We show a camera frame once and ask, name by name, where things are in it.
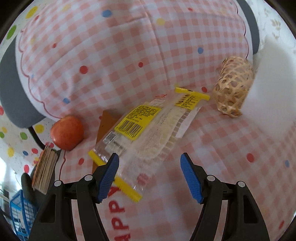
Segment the pink checkered cloth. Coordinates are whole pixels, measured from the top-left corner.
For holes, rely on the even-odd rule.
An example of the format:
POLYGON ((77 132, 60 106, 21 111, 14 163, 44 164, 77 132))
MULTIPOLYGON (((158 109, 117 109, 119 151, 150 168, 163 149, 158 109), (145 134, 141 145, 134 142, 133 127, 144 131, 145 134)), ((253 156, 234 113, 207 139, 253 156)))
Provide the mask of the pink checkered cloth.
MULTIPOLYGON (((205 102, 132 202, 117 188, 98 206, 111 240, 188 240, 201 205, 180 168, 192 161, 223 182, 244 181, 271 240, 295 213, 295 41, 277 13, 249 1, 260 32, 258 70, 243 115, 205 102)), ((238 1, 54 1, 16 37, 16 65, 32 105, 54 121, 75 114, 86 138, 63 157, 63 182, 91 172, 104 110, 124 114, 176 86, 212 93, 229 56, 252 60, 254 27, 238 1)))

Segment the blue plastic basket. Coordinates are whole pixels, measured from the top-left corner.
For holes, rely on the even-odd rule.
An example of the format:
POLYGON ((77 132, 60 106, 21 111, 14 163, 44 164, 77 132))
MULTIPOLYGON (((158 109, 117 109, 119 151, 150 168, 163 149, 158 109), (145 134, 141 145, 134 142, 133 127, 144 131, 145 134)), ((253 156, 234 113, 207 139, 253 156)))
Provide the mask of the blue plastic basket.
POLYGON ((23 196, 22 190, 19 190, 10 200, 11 220, 20 240, 29 240, 36 214, 36 207, 23 196))

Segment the clear yellow snack wrapper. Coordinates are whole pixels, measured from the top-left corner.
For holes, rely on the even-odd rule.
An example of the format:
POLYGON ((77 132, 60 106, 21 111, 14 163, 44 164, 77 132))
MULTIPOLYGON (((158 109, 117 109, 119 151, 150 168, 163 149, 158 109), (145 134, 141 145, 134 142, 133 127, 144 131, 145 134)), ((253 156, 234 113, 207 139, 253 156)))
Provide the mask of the clear yellow snack wrapper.
POLYGON ((209 99, 207 94, 181 87, 157 95, 121 117, 89 156, 101 166, 113 153, 118 154, 114 184, 139 202, 149 180, 209 99))

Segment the stack of wooden sticks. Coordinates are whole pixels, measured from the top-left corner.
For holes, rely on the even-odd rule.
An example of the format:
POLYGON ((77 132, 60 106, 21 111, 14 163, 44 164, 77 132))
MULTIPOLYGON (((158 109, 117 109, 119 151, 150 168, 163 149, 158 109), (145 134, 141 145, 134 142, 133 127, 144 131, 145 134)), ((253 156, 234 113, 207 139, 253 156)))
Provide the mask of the stack of wooden sticks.
POLYGON ((34 190, 38 190, 46 195, 57 160, 57 152, 53 148, 46 146, 41 153, 33 174, 32 188, 34 190))

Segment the red apple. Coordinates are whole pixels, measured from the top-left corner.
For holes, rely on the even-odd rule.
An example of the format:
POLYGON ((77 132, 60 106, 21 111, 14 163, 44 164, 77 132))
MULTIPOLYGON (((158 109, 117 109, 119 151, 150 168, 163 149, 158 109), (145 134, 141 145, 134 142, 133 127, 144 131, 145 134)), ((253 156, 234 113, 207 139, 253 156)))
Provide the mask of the red apple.
POLYGON ((60 149, 70 151, 84 139, 84 126, 79 118, 68 115, 51 128, 50 137, 60 149))

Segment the grey padded chair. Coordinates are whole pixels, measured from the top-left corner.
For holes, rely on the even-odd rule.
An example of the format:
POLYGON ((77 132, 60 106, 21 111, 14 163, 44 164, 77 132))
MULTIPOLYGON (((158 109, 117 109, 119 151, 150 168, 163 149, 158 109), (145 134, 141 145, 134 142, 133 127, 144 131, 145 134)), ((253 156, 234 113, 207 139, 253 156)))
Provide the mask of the grey padded chair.
POLYGON ((26 19, 1 60, 1 105, 28 128, 80 117, 96 133, 176 85, 212 84, 228 56, 252 60, 259 25, 247 1, 50 1, 26 19))

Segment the brown leaf shaped card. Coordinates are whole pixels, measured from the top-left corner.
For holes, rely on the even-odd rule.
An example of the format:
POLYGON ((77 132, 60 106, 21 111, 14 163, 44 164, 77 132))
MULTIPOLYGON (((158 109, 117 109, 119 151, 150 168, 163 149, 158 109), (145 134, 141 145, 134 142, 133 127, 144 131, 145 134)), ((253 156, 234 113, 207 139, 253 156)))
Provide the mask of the brown leaf shaped card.
POLYGON ((113 126, 121 118, 122 114, 119 114, 115 109, 104 110, 100 116, 100 126, 97 132, 97 140, 93 149, 90 151, 90 157, 93 161, 92 173, 95 172, 98 165, 93 160, 94 155, 96 158, 100 158, 99 164, 103 164, 102 161, 108 161, 111 154, 105 150, 105 144, 102 142, 104 138, 112 131, 113 126))

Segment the woven bamboo basket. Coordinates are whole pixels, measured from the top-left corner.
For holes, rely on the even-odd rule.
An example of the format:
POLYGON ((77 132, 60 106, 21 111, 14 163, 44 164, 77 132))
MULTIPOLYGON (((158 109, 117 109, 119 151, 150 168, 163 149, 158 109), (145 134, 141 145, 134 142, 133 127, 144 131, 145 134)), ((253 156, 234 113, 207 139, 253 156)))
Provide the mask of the woven bamboo basket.
POLYGON ((218 111, 231 118, 242 115, 241 108, 254 82, 253 65, 245 58, 227 57, 221 65, 212 97, 218 111))

